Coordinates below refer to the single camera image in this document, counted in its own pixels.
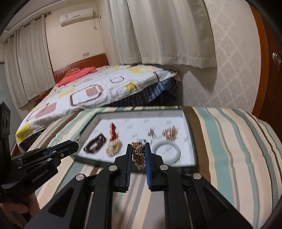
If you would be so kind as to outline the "left hand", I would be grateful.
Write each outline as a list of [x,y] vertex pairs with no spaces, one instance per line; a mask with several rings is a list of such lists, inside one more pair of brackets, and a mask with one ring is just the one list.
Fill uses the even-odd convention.
[[34,192],[26,199],[26,204],[23,203],[16,204],[10,200],[7,200],[1,203],[1,210],[3,211],[9,222],[17,226],[18,228],[24,228],[24,225],[15,216],[15,213],[18,214],[29,213],[30,219],[32,219],[40,211],[40,207],[39,207],[38,199]]

